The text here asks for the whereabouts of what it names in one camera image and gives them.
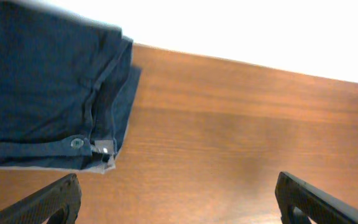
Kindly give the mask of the navy blue shorts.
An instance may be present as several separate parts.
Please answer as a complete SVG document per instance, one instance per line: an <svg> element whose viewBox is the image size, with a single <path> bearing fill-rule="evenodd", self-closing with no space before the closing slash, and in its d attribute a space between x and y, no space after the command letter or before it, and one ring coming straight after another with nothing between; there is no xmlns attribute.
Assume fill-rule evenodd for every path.
<svg viewBox="0 0 358 224"><path fill-rule="evenodd" d="M0 1L0 121L128 127L132 45L118 27Z"/></svg>

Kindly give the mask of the folded grey shorts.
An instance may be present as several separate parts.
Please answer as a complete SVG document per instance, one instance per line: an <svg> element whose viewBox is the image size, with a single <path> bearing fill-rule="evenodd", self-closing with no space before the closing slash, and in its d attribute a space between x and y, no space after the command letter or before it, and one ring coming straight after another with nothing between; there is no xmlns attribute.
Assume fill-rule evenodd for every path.
<svg viewBox="0 0 358 224"><path fill-rule="evenodd" d="M104 173L115 168L126 132L126 124L102 128L0 121L0 169Z"/></svg>

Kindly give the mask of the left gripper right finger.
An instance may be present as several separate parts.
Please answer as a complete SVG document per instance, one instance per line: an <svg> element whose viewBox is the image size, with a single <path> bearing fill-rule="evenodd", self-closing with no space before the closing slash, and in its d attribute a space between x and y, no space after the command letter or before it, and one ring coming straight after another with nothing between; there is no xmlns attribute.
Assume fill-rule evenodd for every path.
<svg viewBox="0 0 358 224"><path fill-rule="evenodd" d="M279 173L275 196L284 224L358 224L358 209L289 172Z"/></svg>

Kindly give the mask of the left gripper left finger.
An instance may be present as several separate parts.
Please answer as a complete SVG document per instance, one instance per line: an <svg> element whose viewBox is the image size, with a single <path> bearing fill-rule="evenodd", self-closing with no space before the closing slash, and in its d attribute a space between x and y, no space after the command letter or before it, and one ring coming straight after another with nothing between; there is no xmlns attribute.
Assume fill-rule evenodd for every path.
<svg viewBox="0 0 358 224"><path fill-rule="evenodd" d="M81 207L76 174L68 174L0 211L0 224L74 224Z"/></svg>

